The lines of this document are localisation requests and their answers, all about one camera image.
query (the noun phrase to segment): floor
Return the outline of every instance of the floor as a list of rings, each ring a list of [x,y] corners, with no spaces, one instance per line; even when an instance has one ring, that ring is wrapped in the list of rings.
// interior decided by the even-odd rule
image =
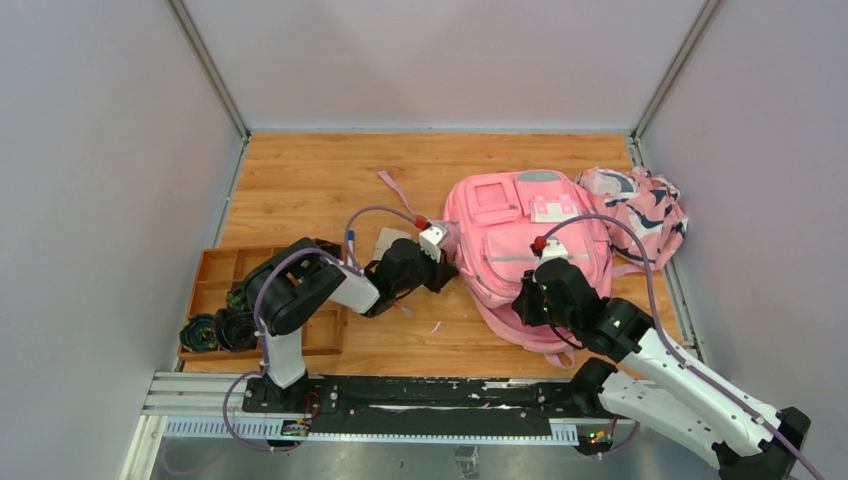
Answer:
[[[342,241],[352,213],[367,205],[403,209],[377,176],[387,170],[413,209],[440,218],[450,188],[487,172],[556,169],[573,178],[594,166],[629,170],[618,135],[258,134],[251,138],[222,247],[285,245],[303,236]],[[363,215],[354,225],[356,254],[371,258],[381,227],[409,229],[390,214]],[[680,341],[660,273],[652,281],[663,325]],[[645,277],[614,282],[613,295],[648,308]],[[460,278],[439,295],[419,288],[377,318],[350,313],[341,355],[306,357],[310,373],[459,377],[569,377],[540,354],[495,336],[479,317]],[[591,356],[578,352],[578,366]],[[191,372],[242,372],[255,360],[189,362]]]

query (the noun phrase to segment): pink strap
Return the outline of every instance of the pink strap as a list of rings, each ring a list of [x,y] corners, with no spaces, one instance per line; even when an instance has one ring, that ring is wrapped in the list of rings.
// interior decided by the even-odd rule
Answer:
[[[392,179],[392,176],[389,175],[389,172],[387,172],[385,170],[380,170],[379,172],[377,172],[377,175],[379,175],[380,178],[382,178],[383,181],[386,182],[386,185],[388,185],[389,188],[391,188],[392,190],[397,192],[398,196],[400,196],[400,199],[403,200],[403,204],[406,206],[406,209],[409,210],[409,213],[411,213],[413,215],[419,215],[418,212],[416,212],[415,210],[412,209],[412,207],[409,206],[409,200],[406,199],[406,195],[403,193],[403,190],[401,190],[400,187],[398,186],[398,184],[395,183],[395,181]]]
[[[618,278],[622,275],[627,275],[630,273],[642,273],[645,271],[644,267],[640,267],[639,265],[634,265],[632,263],[628,263],[626,265],[619,265],[617,267],[612,267],[612,276]]]
[[[560,355],[565,355],[565,358],[567,358],[569,360],[568,365],[565,365],[564,363],[562,363],[562,357]],[[569,369],[574,368],[574,364],[577,363],[577,359],[574,358],[574,351],[573,350],[568,350],[567,352],[562,352],[562,353],[546,353],[545,354],[545,360],[547,360],[548,363],[550,363],[551,365],[553,365],[557,368],[562,368],[564,370],[569,370]]]

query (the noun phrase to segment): gray wall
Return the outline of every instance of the gray wall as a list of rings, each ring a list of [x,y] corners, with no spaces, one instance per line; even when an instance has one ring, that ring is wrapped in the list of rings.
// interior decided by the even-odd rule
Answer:
[[[164,2],[0,2],[0,477],[117,477],[238,143]]]
[[[848,451],[846,22],[842,0],[728,1],[646,140],[692,217],[677,258],[709,358],[812,417],[827,478]]]
[[[248,124],[635,126],[703,0],[187,0]]]

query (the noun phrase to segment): white robotic arm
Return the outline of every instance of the white robotic arm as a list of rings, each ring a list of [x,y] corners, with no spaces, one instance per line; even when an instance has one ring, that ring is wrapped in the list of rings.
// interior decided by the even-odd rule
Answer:
[[[673,340],[661,338],[667,334],[632,303],[599,298],[580,269],[562,256],[541,258],[545,261],[527,272],[513,304],[522,320],[543,318],[564,327],[590,351],[662,388],[646,387],[595,358],[572,382],[585,397],[582,403],[668,436],[718,468],[723,480],[788,478],[796,458],[773,431],[800,450],[810,427],[806,415],[794,407],[778,411],[743,392]],[[743,399],[747,409],[729,395]]]

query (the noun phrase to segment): wire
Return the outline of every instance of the wire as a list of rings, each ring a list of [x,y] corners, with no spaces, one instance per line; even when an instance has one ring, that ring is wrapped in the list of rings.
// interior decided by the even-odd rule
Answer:
[[[636,246],[639,248],[639,253],[642,255],[642,258],[649,258],[648,252],[645,250],[645,245],[642,244],[642,241],[639,240],[639,236],[636,235],[633,232],[633,230],[630,229],[630,227],[628,227],[624,222],[621,222],[618,219],[615,219],[613,217],[609,217],[607,215],[601,215],[601,214],[598,214],[598,213],[587,213],[587,214],[583,214],[583,215],[578,215],[576,217],[569,218],[568,220],[566,220],[564,222],[560,222],[556,226],[551,228],[548,231],[548,233],[546,233],[544,235],[544,238],[545,238],[545,240],[547,240],[551,235],[556,233],[557,230],[565,227],[566,225],[570,225],[572,223],[579,222],[579,221],[582,221],[582,220],[591,220],[591,219],[603,220],[605,222],[612,223],[613,225],[621,228],[625,233],[627,233],[627,235],[630,236],[630,238],[633,239],[633,243],[635,243]],[[702,372],[700,369],[696,368],[694,365],[688,364],[686,359],[683,358],[683,355],[681,355],[677,351],[677,349],[675,349],[671,345],[671,341],[668,339],[668,336],[666,335],[665,330],[663,330],[662,323],[660,323],[660,316],[659,316],[659,312],[657,310],[657,300],[656,300],[656,296],[654,294],[654,282],[651,281],[651,279],[652,279],[651,269],[648,266],[648,262],[642,262],[642,266],[644,267],[645,276],[646,276],[646,280],[647,280],[647,284],[648,284],[648,301],[651,304],[651,316],[653,317],[653,320],[654,320],[654,329],[657,331],[657,335],[659,336],[660,341],[665,346],[666,350],[668,350],[668,352],[672,355],[672,357],[674,357],[681,365],[684,365],[684,367],[691,370],[692,373],[696,377],[700,378],[701,380],[706,382],[708,385],[710,385],[711,387],[713,387],[716,390],[718,390],[719,392],[721,392],[722,395],[724,395],[725,397],[727,397],[731,401],[733,401],[733,403],[735,403],[736,405],[739,406],[739,408],[744,410],[746,414],[750,415],[752,419],[765,418],[764,415],[762,415],[756,409],[754,409],[753,407],[748,405],[748,403],[746,403],[744,400],[737,397],[733,392],[728,390],[724,385],[721,385],[717,381],[713,380],[712,377],[710,377],[706,373]],[[766,430],[769,431],[769,433],[771,433],[775,438],[777,438],[777,440],[781,444],[783,444],[783,446],[786,447],[786,449],[790,453],[792,453],[792,455],[796,459],[798,459],[798,461],[802,465],[804,465],[804,468],[806,468],[807,471],[810,472],[816,480],[824,480],[824,476],[822,476],[822,474],[813,466],[813,464],[807,459],[807,457],[804,456],[804,454],[801,453],[797,448],[795,448],[795,445],[793,445],[792,442],[790,442],[789,439],[786,438],[786,436],[784,436],[782,433],[780,433],[780,431],[775,426],[773,426],[771,424],[771,422],[765,421],[765,422],[763,422],[763,426],[766,428]]]
[[[233,382],[233,384],[230,385],[230,388],[227,390],[227,393],[224,395],[224,405],[223,405],[224,426],[227,428],[227,432],[230,434],[231,437],[233,437],[233,439],[235,441],[237,441],[238,443],[240,443],[240,444],[244,445],[245,447],[250,448],[252,450],[257,450],[257,451],[260,451],[260,452],[287,452],[287,451],[291,451],[291,450],[294,450],[295,448],[297,448],[297,445],[295,445],[293,447],[280,447],[280,448],[266,447],[264,445],[257,445],[255,443],[248,442],[247,440],[241,438],[239,436],[239,434],[236,433],[235,429],[233,429],[233,426],[230,424],[230,419],[229,419],[229,416],[227,415],[227,404],[230,401],[230,397],[233,395],[233,391],[236,389],[236,385],[238,385],[242,380],[244,380],[248,377],[261,377],[261,376],[265,375],[265,373],[267,373],[267,371],[268,371],[268,365],[270,364],[270,360],[269,360],[269,357],[268,357],[268,348],[267,348],[267,345],[265,343],[265,326],[262,323],[262,319],[259,316],[260,315],[259,312],[261,311],[260,306],[262,305],[262,300],[265,299],[265,293],[268,291],[268,288],[271,286],[271,283],[274,282],[274,279],[276,279],[277,276],[280,275],[280,272],[282,272],[283,270],[285,270],[286,268],[288,268],[290,265],[292,265],[294,262],[300,260],[301,258],[303,258],[307,255],[312,255],[312,254],[316,254],[316,255],[320,255],[322,257],[325,257],[325,258],[329,259],[330,263],[332,263],[333,265],[336,265],[339,268],[343,268],[345,270],[348,270],[356,276],[359,276],[359,277],[362,276],[362,272],[354,270],[347,265],[340,264],[339,260],[337,258],[333,257],[332,255],[325,252],[324,250],[321,250],[319,248],[304,248],[304,249],[301,249],[301,250],[294,252],[293,254],[291,254],[290,256],[285,258],[282,262],[280,262],[279,265],[277,265],[274,268],[274,270],[272,270],[271,273],[268,274],[268,278],[265,279],[265,283],[263,283],[262,287],[259,288],[259,292],[256,294],[256,302],[253,305],[253,323],[256,325],[256,333],[257,333],[257,336],[259,338],[259,345],[262,348],[262,363],[260,364],[261,368],[259,369],[259,371],[247,372],[245,374],[242,374],[240,377],[238,377]]]
[[[586,350],[586,346],[584,346],[584,345],[577,346],[574,342],[571,341],[570,338],[566,338],[563,334],[559,333],[555,326],[551,325],[550,323],[548,325],[550,325],[551,331],[554,332],[554,335],[559,337],[559,339],[562,340],[563,342],[569,344],[571,346],[571,348],[573,348],[575,350]]]
[[[401,212],[400,210],[398,210],[396,208],[384,207],[382,205],[371,205],[370,207],[365,207],[365,208],[360,209],[359,211],[357,211],[356,213],[354,213],[353,215],[350,216],[350,220],[348,220],[347,225],[345,225],[344,238],[347,238],[347,232],[350,231],[350,227],[353,226],[353,221],[356,220],[357,217],[359,217],[360,215],[362,215],[365,212],[371,212],[371,211],[374,211],[374,210],[382,210],[384,212],[394,213],[395,215],[406,220],[407,222],[415,225],[415,219],[413,217]],[[345,244],[345,250],[347,250],[347,258],[349,258],[351,260],[351,263],[353,264],[353,268],[355,268],[357,271],[362,270],[362,265],[360,265],[359,262],[356,260],[356,254],[353,253],[353,249],[350,248],[350,242],[346,241],[346,242],[344,242],[344,244]]]

